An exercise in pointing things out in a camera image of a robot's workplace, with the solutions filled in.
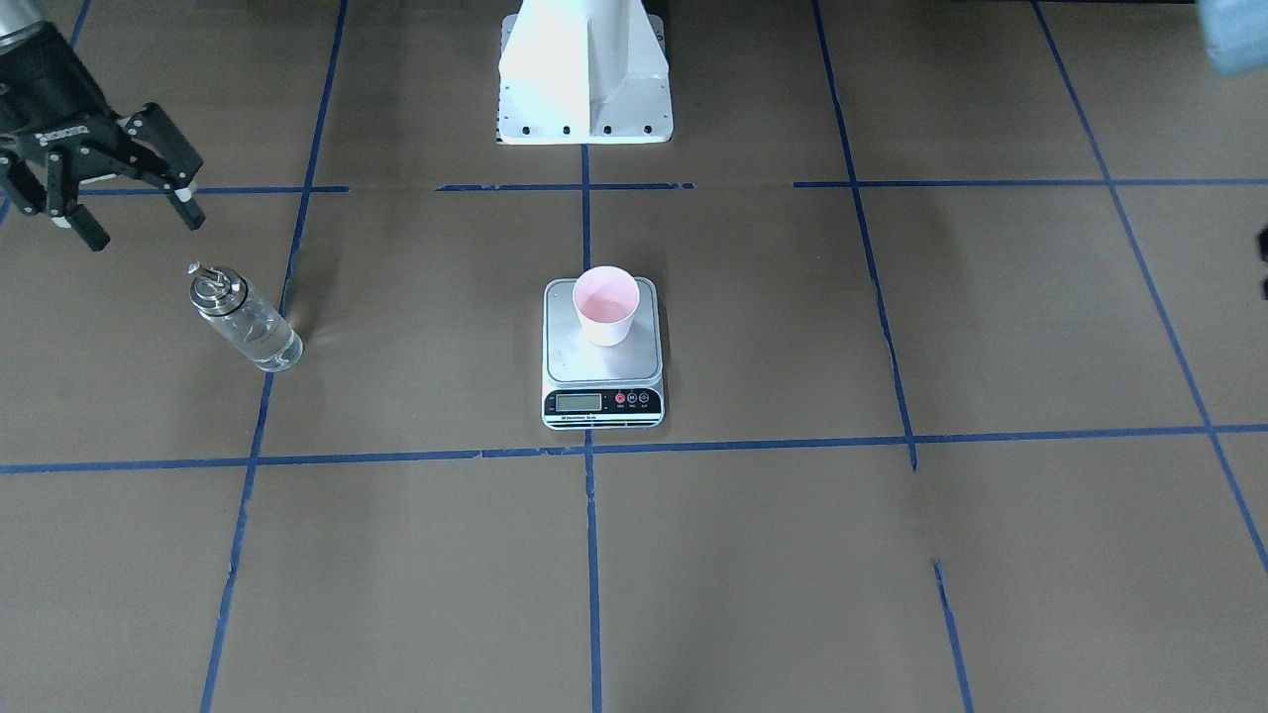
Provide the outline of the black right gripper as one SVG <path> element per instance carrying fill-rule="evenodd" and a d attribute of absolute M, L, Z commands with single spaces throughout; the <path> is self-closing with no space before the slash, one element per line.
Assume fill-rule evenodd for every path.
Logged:
<path fill-rule="evenodd" d="M 3 188 L 27 180 L 20 162 L 44 161 L 41 150 L 58 142 L 90 137 L 117 148 L 118 119 L 141 179 L 164 192 L 186 230 L 200 230 L 205 213 L 197 202 L 197 174 L 203 159 L 167 112 L 147 103 L 119 118 L 55 23 L 3 22 Z M 74 231 L 93 252 L 108 247 L 108 232 L 80 203 L 71 156 L 51 150 L 46 178 L 44 212 L 55 225 Z"/>

